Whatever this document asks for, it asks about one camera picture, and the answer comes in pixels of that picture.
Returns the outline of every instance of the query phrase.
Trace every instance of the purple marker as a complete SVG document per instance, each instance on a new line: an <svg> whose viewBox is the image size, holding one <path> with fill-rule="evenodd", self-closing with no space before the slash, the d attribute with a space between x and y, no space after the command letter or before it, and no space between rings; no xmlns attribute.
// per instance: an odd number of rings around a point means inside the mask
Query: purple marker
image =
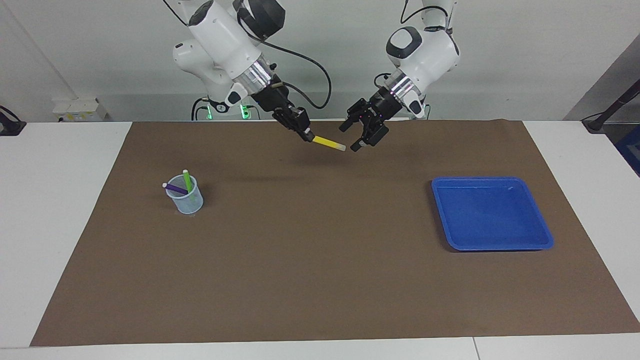
<svg viewBox="0 0 640 360"><path fill-rule="evenodd" d="M179 188L178 186L174 186L174 185L167 184L167 183L162 184L162 187L167 189L167 190L171 190L173 192L181 193L183 195L187 195L189 193L187 190L185 190L183 188Z"/></svg>

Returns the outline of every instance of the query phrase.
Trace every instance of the table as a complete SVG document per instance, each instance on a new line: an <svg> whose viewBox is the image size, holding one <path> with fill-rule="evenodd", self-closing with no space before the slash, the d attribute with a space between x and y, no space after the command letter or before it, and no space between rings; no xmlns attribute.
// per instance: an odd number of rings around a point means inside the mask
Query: table
<svg viewBox="0 0 640 360"><path fill-rule="evenodd" d="M640 179L604 135L587 133L578 122L525 125L638 317ZM0 359L640 356L640 334L26 348L130 126L30 124L20 136L0 139ZM72 192L60 190L60 184L80 173L83 183Z"/></svg>

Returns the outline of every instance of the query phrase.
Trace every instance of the gray wall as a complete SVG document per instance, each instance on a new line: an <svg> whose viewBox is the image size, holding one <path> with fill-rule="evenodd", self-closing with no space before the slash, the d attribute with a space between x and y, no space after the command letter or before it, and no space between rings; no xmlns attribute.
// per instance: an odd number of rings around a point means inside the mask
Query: gray wall
<svg viewBox="0 0 640 360"><path fill-rule="evenodd" d="M375 74L393 69L384 47L402 0L280 2L286 27L272 41L317 59L334 79L332 104L312 117L343 117L374 92ZM638 0L460 1L463 58L429 89L431 118L564 118L639 33L638 13ZM204 88L173 64L172 47L189 37L160 0L0 0L0 101L30 121L53 120L50 100L76 95L98 97L114 120L187 119ZM311 64L264 52L283 78L323 98Z"/></svg>
<svg viewBox="0 0 640 360"><path fill-rule="evenodd" d="M580 120L606 110L640 79L640 35L564 118ZM640 122L640 97L624 105L608 122Z"/></svg>

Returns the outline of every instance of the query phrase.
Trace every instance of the brown mat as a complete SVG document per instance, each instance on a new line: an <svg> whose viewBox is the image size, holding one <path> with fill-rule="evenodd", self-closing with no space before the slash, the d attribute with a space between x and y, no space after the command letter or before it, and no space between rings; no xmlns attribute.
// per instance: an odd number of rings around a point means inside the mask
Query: brown mat
<svg viewBox="0 0 640 360"><path fill-rule="evenodd" d="M318 135L348 143L336 122ZM638 332L520 122L390 123L357 154L276 123L136 123L32 346ZM161 183L190 169L205 206ZM459 253L430 182L518 176L541 252Z"/></svg>

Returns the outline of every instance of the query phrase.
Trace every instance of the cup of markers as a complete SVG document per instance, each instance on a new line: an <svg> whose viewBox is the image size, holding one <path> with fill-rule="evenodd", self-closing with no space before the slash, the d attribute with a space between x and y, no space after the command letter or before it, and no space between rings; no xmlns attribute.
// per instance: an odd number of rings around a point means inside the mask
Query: cup of markers
<svg viewBox="0 0 640 360"><path fill-rule="evenodd" d="M183 170L181 175L174 176L162 186L181 213L190 215L202 208L204 200L198 188L198 181L187 170Z"/></svg>

